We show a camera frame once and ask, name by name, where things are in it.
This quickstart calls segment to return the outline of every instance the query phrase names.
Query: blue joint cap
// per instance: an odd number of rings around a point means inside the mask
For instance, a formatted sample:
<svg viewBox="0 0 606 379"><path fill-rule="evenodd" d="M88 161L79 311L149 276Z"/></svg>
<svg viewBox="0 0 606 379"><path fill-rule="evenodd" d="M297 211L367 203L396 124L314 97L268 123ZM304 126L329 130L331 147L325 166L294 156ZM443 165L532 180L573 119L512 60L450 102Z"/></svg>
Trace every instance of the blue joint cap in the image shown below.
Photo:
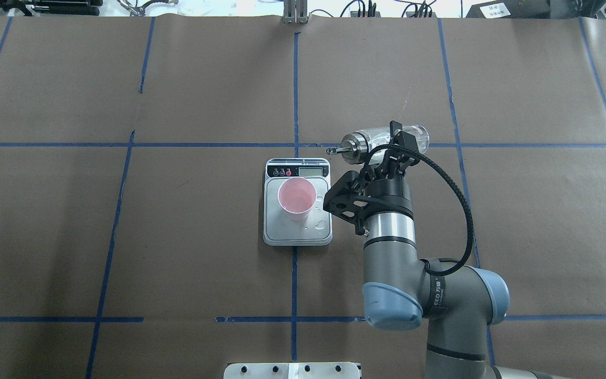
<svg viewBox="0 0 606 379"><path fill-rule="evenodd" d="M366 322L385 331L409 331L422 323L418 300L394 286L384 283L363 284L363 312Z"/></svg>
<svg viewBox="0 0 606 379"><path fill-rule="evenodd" d="M492 302L492 319L488 325L496 325L504 321L504 317L507 315L511 300L509 297L509 288L507 283L493 271L484 270L469 266L474 270L481 280L486 285L488 293L490 294L490 301Z"/></svg>

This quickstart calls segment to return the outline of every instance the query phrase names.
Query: black rubber band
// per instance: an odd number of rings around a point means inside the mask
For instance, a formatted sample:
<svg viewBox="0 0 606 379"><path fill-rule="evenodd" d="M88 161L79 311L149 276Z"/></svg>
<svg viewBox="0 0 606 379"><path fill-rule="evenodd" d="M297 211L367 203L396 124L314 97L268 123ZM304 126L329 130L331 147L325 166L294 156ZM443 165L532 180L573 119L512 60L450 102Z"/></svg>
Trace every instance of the black rubber band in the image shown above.
<svg viewBox="0 0 606 379"><path fill-rule="evenodd" d="M394 235L386 235L384 237L375 237L372 240L368 240L364 243L363 247L364 249L366 249L366 246L370 245L371 243L375 243L375 242L383 242L383 241L397 241L397 242L404 242L404 243L408 243L409 245L416 247L416 243L412 242L411 240L404 238L404 237L396 237Z"/></svg>
<svg viewBox="0 0 606 379"><path fill-rule="evenodd" d="M500 374L500 370L498 370L497 367L491 365L490 368L492 369L492 371L495 371L495 377L497 379L502 379L502 374Z"/></svg>
<svg viewBox="0 0 606 379"><path fill-rule="evenodd" d="M534 376L537 377L537 379L553 379L553 376L550 376L549 374L545 374L544 372L531 371L531 373L533 373Z"/></svg>
<svg viewBox="0 0 606 379"><path fill-rule="evenodd" d="M437 353L440 355L446 355L448 357L457 358L465 361L485 361L485 354L469 354L469 353L460 353L459 351L448 350L447 348L440 348L434 345L427 344L427 350Z"/></svg>

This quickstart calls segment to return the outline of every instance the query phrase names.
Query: transparent cylinder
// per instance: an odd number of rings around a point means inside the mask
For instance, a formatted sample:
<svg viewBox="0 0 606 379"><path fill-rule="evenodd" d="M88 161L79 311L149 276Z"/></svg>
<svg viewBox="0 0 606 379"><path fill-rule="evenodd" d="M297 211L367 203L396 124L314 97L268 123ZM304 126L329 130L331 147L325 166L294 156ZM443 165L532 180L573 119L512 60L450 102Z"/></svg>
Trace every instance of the transparent cylinder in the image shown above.
<svg viewBox="0 0 606 379"><path fill-rule="evenodd" d="M408 125L402 128L402 131L413 135L418 141L418 150L420 153L425 153L429 147L429 133L427 129L420 125ZM373 127L371 129L361 129L356 131L363 135L368 144L368 151L372 151L376 146L389 144L390 134L389 127ZM371 157L370 165L374 163L382 162L382 158L385 156L385 151L379 151Z"/></svg>

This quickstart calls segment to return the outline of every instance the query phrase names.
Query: kitchen scale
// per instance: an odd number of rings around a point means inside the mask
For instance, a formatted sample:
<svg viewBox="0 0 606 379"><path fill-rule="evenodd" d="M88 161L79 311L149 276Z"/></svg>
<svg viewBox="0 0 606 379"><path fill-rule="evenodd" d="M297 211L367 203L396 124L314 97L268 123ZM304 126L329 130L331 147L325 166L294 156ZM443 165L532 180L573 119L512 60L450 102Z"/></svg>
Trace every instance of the kitchen scale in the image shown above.
<svg viewBox="0 0 606 379"><path fill-rule="evenodd" d="M273 158L265 164L263 185L263 241L272 246L328 245L334 236L331 214L322 209L324 195L331 187L329 161L324 158ZM304 177L315 186L317 199L308 218L291 220L277 201L277 191L285 180Z"/></svg>

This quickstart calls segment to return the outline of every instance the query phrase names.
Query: white metal plate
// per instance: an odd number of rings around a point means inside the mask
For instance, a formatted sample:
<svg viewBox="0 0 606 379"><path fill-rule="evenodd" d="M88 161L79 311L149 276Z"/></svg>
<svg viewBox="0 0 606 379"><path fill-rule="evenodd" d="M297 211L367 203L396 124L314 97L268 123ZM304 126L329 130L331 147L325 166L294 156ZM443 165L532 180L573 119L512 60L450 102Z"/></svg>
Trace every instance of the white metal plate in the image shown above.
<svg viewBox="0 0 606 379"><path fill-rule="evenodd" d="M263 194L263 241L276 246L327 245L333 236L331 214L322 209L329 182L323 177L306 177L317 190L317 201L303 221L287 217L277 201L277 191L288 178L272 177L266 180Z"/></svg>
<svg viewBox="0 0 606 379"><path fill-rule="evenodd" d="M360 367L352 362L230 364L224 379L361 379Z"/></svg>

